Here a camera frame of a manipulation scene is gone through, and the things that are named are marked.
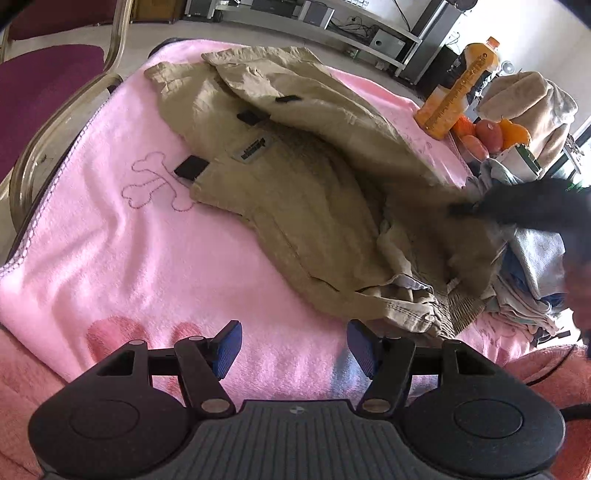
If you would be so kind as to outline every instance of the khaki jacket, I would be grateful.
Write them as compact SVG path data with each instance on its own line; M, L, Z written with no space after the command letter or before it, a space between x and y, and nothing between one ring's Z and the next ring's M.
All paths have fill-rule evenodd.
M461 190L308 49L203 59L145 72L163 119L210 162L194 200L240 215L323 312L441 337L472 321L495 251L484 223L448 218Z

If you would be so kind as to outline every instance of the orange juice bottle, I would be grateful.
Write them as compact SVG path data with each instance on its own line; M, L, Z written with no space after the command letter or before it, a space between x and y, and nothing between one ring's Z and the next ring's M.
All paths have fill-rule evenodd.
M471 43L453 63L414 119L425 132L443 140L453 125L499 69L499 42Z

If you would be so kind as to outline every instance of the speaker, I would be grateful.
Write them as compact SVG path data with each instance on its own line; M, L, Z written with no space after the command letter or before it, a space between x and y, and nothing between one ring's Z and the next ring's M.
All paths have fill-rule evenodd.
M306 0L297 19L320 28L326 28L334 13L334 8L327 7L320 2Z
M382 29L378 30L369 44L370 47L375 48L377 51L384 53L393 59L398 56L405 45L404 41Z

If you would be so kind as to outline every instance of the gray cloth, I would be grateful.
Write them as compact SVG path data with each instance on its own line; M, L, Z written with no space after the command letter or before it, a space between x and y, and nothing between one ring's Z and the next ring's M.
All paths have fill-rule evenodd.
M564 244L559 233L518 228L509 240L536 300L564 293Z

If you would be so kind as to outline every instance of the clothing label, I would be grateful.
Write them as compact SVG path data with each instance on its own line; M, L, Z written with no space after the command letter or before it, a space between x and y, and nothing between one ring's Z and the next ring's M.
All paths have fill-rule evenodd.
M247 145L240 148L239 150L232 153L234 160L241 161L243 163L250 163L257 156L261 155L267 148L273 145L274 141L272 136L263 133L256 137L254 141L248 142Z

